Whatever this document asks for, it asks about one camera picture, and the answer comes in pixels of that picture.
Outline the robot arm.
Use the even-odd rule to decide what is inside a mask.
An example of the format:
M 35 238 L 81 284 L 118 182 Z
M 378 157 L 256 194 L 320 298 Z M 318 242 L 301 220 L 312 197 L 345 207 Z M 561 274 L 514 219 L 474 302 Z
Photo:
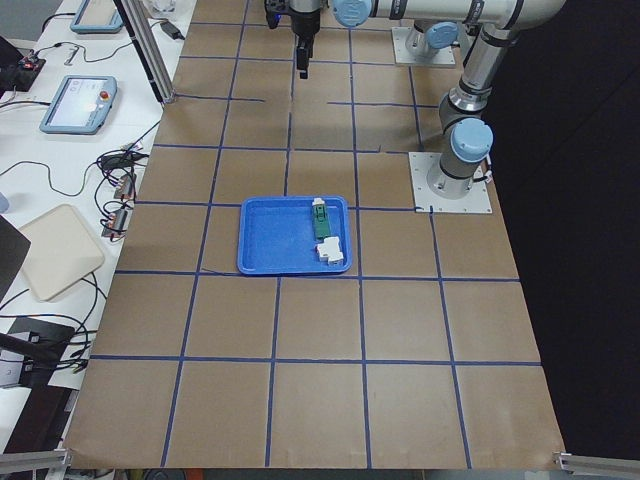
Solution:
M 405 46 L 417 56 L 428 56 L 451 46 L 457 37 L 458 26 L 455 22 L 415 20 Z
M 440 106 L 441 123 L 448 130 L 466 117 L 478 117 L 485 109 L 493 78 L 509 48 L 521 31 L 535 28 L 553 18 L 565 5 L 563 0 L 373 0 L 373 1 L 266 1 L 267 23 L 278 26 L 281 16 L 291 18 L 296 36 L 296 68 L 308 77 L 314 37 L 320 31 L 321 11 L 330 8 L 338 23 L 356 28 L 370 18 L 410 19 L 414 22 L 452 21 L 478 29 L 463 62 L 457 86 Z

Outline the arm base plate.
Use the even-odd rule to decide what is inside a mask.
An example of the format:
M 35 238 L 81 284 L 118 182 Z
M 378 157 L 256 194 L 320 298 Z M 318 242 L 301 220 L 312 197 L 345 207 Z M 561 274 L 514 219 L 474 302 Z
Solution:
M 480 167 L 467 179 L 454 179 L 441 169 L 438 152 L 408 154 L 414 210 L 420 213 L 491 214 L 488 186 Z
M 398 65 L 453 68 L 456 64 L 452 44 L 458 27 L 453 22 L 439 22 L 420 31 L 416 26 L 391 29 L 395 63 Z

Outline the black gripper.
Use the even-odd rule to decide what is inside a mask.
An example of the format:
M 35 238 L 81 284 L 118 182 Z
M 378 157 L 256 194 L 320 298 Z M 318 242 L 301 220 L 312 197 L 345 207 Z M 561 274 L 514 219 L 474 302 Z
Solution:
M 292 9 L 292 31 L 297 37 L 296 44 L 296 69 L 300 79 L 307 79 L 309 63 L 313 55 L 315 35 L 320 30 L 320 10 L 301 12 Z

